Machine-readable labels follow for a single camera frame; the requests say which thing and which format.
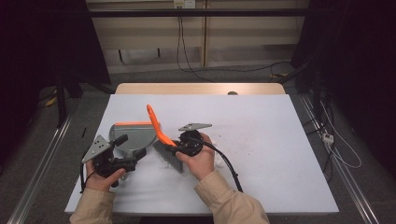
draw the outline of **person's left hand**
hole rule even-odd
[[[95,171],[92,161],[87,161],[86,167],[87,167],[87,176],[89,176]],[[100,191],[109,191],[110,186],[118,179],[120,179],[125,174],[125,172],[126,172],[125,169],[119,169],[108,178],[102,177],[99,174],[94,173],[86,180],[87,181],[86,188],[96,189]]]

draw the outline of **sleeve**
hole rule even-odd
[[[218,171],[202,179],[195,191],[212,211],[216,224],[269,223],[260,202],[245,193],[231,189]]]
[[[70,217],[71,223],[105,224],[112,223],[113,202],[115,194],[95,189],[84,189],[75,213]]]

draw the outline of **orange object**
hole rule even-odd
[[[152,126],[154,127],[158,139],[166,145],[176,147],[177,145],[172,141],[172,139],[170,139],[163,132],[161,132],[160,124],[158,123],[157,117],[155,117],[155,113],[154,110],[151,108],[151,105],[148,105],[147,108],[148,108],[149,119],[151,120]]]

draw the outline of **forearm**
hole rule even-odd
[[[94,189],[85,189],[81,195],[71,223],[112,223],[115,194]]]
[[[195,187],[196,192],[213,213],[215,223],[269,223],[260,202],[230,188],[217,171],[207,175]]]

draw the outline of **white table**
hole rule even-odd
[[[147,104],[173,139],[187,123],[212,123],[203,132],[229,158],[244,192],[258,199],[268,214],[338,212],[288,95],[112,95],[97,134],[108,139],[115,122],[149,120]],[[234,187],[228,167],[217,169]],[[112,190],[117,193],[113,211],[131,216],[210,215],[193,190],[196,183],[187,167],[179,174],[148,147],[136,171]],[[75,211],[79,192],[77,182],[65,212]]]

